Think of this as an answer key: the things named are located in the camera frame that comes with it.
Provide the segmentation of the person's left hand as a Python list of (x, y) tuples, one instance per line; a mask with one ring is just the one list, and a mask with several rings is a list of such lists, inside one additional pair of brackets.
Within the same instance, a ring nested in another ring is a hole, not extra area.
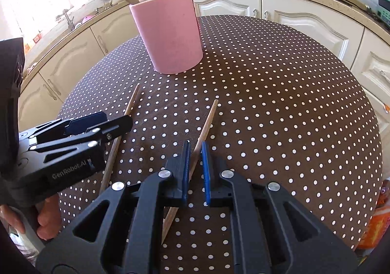
[[(9, 206), (1, 205), (1, 216), (5, 221), (21, 234), (25, 234), (25, 227), (20, 217)], [(43, 240), (50, 240), (61, 230), (61, 212), (59, 210), (59, 195), (55, 194), (45, 199), (42, 210), (38, 215), (37, 235)]]

